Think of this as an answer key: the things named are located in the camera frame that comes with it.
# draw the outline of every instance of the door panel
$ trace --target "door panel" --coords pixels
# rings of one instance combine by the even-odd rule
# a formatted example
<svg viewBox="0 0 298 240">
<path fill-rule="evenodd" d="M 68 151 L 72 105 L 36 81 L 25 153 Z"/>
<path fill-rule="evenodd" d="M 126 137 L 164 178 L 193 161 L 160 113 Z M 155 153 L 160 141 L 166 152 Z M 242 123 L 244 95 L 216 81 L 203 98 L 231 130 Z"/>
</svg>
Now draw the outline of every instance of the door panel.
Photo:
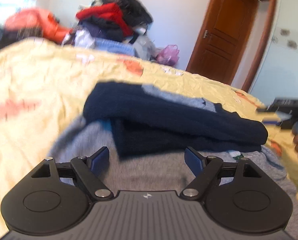
<svg viewBox="0 0 298 240">
<path fill-rule="evenodd" d="M 258 0 L 211 0 L 187 71 L 231 84 L 257 6 Z"/>
</svg>

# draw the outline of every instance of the yellow bedsheet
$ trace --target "yellow bedsheet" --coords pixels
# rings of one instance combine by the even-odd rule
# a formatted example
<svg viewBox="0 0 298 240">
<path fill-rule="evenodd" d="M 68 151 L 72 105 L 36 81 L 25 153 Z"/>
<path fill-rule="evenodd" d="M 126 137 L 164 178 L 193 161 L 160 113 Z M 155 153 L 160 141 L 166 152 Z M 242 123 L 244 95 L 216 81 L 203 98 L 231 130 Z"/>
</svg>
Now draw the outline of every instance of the yellow bedsheet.
<svg viewBox="0 0 298 240">
<path fill-rule="evenodd" d="M 99 80 L 151 83 L 188 97 L 205 97 L 253 120 L 272 116 L 255 113 L 251 102 L 261 104 L 256 98 L 238 90 L 246 100 L 236 89 L 197 74 L 128 56 L 27 39 L 0 51 L 0 203 L 46 157 L 57 136 L 82 112 Z M 282 146 L 289 176 L 298 184 L 298 159 L 291 133 L 275 127 L 268 131 L 268 146 L 270 140 Z M 6 232 L 0 214 L 0 237 Z"/>
</svg>

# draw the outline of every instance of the silver bolt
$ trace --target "silver bolt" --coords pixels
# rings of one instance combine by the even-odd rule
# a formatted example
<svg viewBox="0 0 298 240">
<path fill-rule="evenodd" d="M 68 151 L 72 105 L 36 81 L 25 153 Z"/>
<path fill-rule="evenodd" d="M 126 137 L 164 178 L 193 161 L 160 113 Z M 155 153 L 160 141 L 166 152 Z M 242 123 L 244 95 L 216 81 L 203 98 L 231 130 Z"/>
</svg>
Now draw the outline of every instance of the silver bolt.
<svg viewBox="0 0 298 240">
<path fill-rule="evenodd" d="M 111 194 L 111 191 L 110 190 L 107 190 L 107 189 L 98 189 L 96 192 L 95 192 L 95 195 L 97 197 L 109 197 Z"/>
<path fill-rule="evenodd" d="M 187 188 L 182 192 L 186 197 L 196 197 L 199 194 L 199 191 L 197 191 L 194 188 Z"/>
</svg>

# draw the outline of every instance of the orange clothing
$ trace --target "orange clothing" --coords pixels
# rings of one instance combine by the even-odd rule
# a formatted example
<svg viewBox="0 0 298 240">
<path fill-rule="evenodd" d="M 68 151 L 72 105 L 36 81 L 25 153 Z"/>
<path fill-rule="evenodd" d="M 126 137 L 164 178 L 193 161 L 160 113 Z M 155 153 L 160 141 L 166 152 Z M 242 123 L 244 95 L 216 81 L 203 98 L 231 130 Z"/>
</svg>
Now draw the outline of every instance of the orange clothing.
<svg viewBox="0 0 298 240">
<path fill-rule="evenodd" d="M 6 20 L 7 30 L 19 30 L 39 26 L 43 30 L 43 37 L 61 43 L 71 29 L 61 26 L 56 22 L 53 14 L 41 8 L 28 8 L 12 15 Z"/>
</svg>

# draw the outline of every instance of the pile of clothes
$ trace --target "pile of clothes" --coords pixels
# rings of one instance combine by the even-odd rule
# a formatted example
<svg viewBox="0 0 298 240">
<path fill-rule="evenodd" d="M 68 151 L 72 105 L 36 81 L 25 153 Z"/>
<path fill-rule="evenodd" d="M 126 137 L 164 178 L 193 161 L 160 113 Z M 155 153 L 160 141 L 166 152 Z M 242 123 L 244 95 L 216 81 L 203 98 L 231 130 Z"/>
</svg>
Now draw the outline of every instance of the pile of clothes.
<svg viewBox="0 0 298 240">
<path fill-rule="evenodd" d="M 76 18 L 78 26 L 63 44 L 106 50 L 143 60 L 154 61 L 158 55 L 159 50 L 146 36 L 153 19 L 138 0 L 95 0 L 90 7 L 79 11 Z"/>
<path fill-rule="evenodd" d="M 0 49 L 28 37 L 43 37 L 61 44 L 72 30 L 61 26 L 54 15 L 41 8 L 26 8 L 0 25 Z"/>
</svg>

